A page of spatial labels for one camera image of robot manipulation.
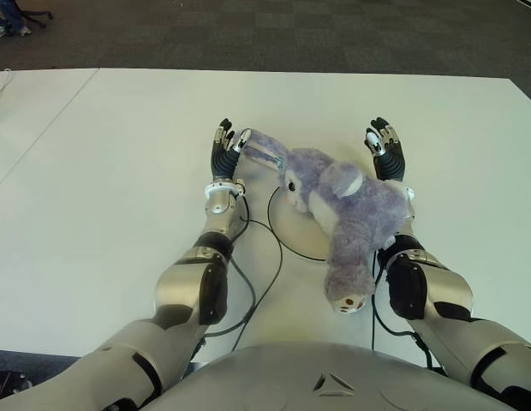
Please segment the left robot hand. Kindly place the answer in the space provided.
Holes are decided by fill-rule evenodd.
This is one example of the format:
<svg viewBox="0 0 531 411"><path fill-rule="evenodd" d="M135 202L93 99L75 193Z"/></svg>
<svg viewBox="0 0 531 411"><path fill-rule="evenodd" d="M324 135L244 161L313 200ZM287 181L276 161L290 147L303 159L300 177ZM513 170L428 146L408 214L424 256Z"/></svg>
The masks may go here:
<svg viewBox="0 0 531 411"><path fill-rule="evenodd" d="M236 134L232 122L224 118L218 125L212 140L211 173L212 180L232 180L243 147L250 138L251 130L243 129Z"/></svg>

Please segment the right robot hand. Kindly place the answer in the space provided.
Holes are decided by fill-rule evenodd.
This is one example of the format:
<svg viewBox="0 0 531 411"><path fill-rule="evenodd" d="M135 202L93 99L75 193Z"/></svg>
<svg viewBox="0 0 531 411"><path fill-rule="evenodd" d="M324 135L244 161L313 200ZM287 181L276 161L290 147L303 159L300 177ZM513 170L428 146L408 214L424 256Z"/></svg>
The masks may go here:
<svg viewBox="0 0 531 411"><path fill-rule="evenodd" d="M402 144L396 130L384 118L370 121L364 143L373 156L376 177L402 182L405 174Z"/></svg>

